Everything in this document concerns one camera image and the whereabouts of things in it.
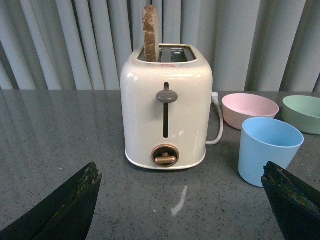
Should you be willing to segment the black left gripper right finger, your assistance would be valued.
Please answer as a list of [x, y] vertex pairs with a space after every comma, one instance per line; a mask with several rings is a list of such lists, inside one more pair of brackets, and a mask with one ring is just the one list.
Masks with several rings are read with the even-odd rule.
[[320, 238], [320, 192], [269, 161], [261, 183], [286, 240]]

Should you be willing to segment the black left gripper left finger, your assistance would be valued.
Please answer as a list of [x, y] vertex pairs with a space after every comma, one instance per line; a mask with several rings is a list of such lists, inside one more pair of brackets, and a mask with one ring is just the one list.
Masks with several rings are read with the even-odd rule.
[[84, 240], [90, 230], [102, 174], [87, 164], [38, 205], [0, 232], [2, 240]]

